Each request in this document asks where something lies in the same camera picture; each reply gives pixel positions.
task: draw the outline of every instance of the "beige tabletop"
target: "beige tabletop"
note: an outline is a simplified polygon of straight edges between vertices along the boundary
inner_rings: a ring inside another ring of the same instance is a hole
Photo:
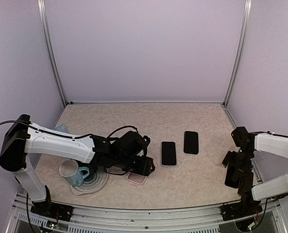
[[[228,150],[236,150],[233,130],[219,104],[117,103],[68,105],[59,124],[73,134],[107,136],[113,130],[134,125],[151,143],[147,156],[154,158],[155,172],[143,185],[126,176],[110,175],[105,187],[94,194],[75,196],[59,174],[65,160],[42,155],[36,172],[55,201],[94,207],[124,209],[167,209],[194,207],[238,200],[237,190],[224,185],[226,168],[222,160]],[[122,136],[128,129],[115,134]],[[199,154],[183,152],[184,132],[199,133]],[[174,141],[177,167],[160,166],[162,141]]]

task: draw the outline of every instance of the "pink smartphone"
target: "pink smartphone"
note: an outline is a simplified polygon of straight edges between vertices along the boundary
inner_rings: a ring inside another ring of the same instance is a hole
[[[146,176],[141,176],[138,174],[129,173],[127,180],[132,182],[132,183],[142,185],[142,184],[144,184],[144,182],[146,180]]]

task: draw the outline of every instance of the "light blue mug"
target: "light blue mug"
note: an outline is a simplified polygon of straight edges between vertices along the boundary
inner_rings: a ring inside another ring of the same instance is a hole
[[[89,168],[85,166],[78,166],[75,160],[64,161],[59,167],[60,174],[64,179],[73,187],[81,186],[84,183],[84,179],[89,176]]]

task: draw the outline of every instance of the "robotic arm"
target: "robotic arm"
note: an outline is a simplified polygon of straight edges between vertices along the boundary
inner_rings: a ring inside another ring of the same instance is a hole
[[[155,170],[153,159],[147,157],[150,139],[129,131],[121,138],[105,138],[93,134],[83,136],[57,132],[30,122],[29,115],[21,115],[5,134],[0,165],[11,171],[28,192],[33,202],[31,212],[69,221],[73,208],[51,202],[49,189],[35,173],[28,153],[44,153],[74,159],[89,167],[91,173],[98,166],[116,166],[124,172],[148,176]]]
[[[252,215],[256,211],[261,212],[261,200],[278,199],[288,195],[288,173],[253,186],[251,162],[255,150],[288,159],[288,136],[271,132],[248,133],[245,127],[237,127],[231,135],[240,149],[238,152],[229,151],[223,160],[223,165],[228,166],[225,185],[238,188],[241,201],[221,207],[224,220]]]

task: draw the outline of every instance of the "black smartphone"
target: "black smartphone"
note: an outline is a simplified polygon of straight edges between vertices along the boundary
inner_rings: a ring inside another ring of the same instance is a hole
[[[184,153],[199,153],[199,136],[197,132],[185,131],[184,133]]]
[[[161,166],[177,166],[175,142],[161,143]]]

